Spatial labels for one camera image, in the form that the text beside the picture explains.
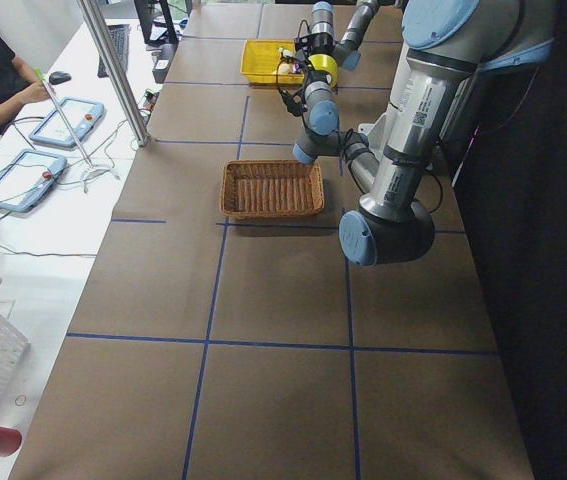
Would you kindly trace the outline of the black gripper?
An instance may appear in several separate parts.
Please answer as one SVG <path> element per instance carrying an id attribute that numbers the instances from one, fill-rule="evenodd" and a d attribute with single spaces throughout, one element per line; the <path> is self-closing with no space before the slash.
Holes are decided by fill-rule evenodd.
<path id="1" fill-rule="evenodd" d="M 311 62 L 316 55 L 332 55 L 334 38 L 331 34 L 307 34 L 294 39 L 295 57 L 305 62 Z"/>

